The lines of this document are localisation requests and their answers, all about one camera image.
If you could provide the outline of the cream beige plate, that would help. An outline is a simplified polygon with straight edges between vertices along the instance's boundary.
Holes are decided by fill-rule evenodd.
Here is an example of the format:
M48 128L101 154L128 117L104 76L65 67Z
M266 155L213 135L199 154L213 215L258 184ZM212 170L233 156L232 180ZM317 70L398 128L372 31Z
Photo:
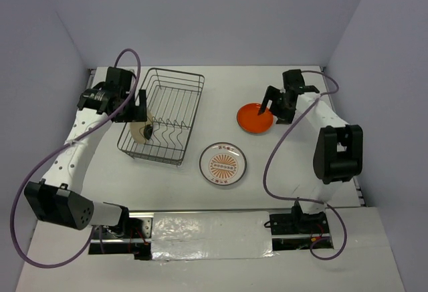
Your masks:
M153 125L153 116L152 116L152 114L150 112L147 112L147 121L146 122L131 122L129 124L130 134L131 134L133 140L137 144L146 144L149 141L149 140L145 140L144 136L142 135L143 128L147 124L152 124Z

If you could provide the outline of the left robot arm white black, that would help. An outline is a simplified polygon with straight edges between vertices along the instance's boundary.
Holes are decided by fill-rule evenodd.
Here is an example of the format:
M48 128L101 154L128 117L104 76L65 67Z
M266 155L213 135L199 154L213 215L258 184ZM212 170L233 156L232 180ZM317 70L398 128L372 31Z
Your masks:
M90 162L111 125L148 119L146 92L135 91L135 77L133 71L109 67L103 82L80 95L66 149L39 182L25 186L25 198L38 220L77 230L103 226L118 238L130 232L128 208L94 202L81 193Z

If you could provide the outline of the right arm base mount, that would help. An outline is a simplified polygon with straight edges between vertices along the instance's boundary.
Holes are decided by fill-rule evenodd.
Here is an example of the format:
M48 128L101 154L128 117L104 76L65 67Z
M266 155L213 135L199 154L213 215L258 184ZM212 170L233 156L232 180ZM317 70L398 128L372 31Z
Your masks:
M273 213L264 227L270 230L274 251L309 249L332 249L330 229L325 212L304 213L300 203L295 202L290 212Z

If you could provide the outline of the orange translucent plate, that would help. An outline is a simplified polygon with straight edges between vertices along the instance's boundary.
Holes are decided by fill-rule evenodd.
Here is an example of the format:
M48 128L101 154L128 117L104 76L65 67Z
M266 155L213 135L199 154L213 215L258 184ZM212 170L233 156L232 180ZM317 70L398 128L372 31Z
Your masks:
M250 134L263 134L271 128L274 116L269 110L259 115L260 108L259 103L249 103L238 110L237 123L242 130Z

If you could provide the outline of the white plate orange sunburst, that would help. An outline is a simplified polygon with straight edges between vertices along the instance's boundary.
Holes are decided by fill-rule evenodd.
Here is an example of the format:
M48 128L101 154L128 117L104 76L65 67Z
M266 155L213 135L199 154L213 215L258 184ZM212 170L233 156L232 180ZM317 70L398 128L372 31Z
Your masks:
M247 158L236 145L216 142L202 151L199 157L199 171L212 185L232 186L245 176Z

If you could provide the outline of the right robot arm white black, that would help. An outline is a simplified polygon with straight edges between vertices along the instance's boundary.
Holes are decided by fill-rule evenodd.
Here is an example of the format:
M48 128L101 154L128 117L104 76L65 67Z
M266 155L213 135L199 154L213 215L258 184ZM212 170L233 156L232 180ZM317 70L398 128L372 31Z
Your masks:
M334 84L335 89L320 92L316 86L307 85L303 77L307 73L323 76ZM344 121L322 101L323 96L339 91L338 83L330 76L321 71L291 69L282 73L282 79L282 89L267 87L257 113L260 116L268 110L277 118L277 124L289 126L267 160L262 176L263 189L277 200L307 202L325 208L340 183L349 182L362 172L363 131L358 124ZM303 119L318 133L312 168L316 178L322 181L322 189L314 197L309 194L278 196L268 189L268 171L284 140Z

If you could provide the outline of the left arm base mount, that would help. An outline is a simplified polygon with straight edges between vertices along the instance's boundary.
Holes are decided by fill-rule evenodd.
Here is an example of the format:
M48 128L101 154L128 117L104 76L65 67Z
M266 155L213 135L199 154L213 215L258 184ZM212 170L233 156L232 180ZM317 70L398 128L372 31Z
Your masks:
M127 255L134 260L152 259L153 218L130 218L123 229L103 226L95 230L89 255Z

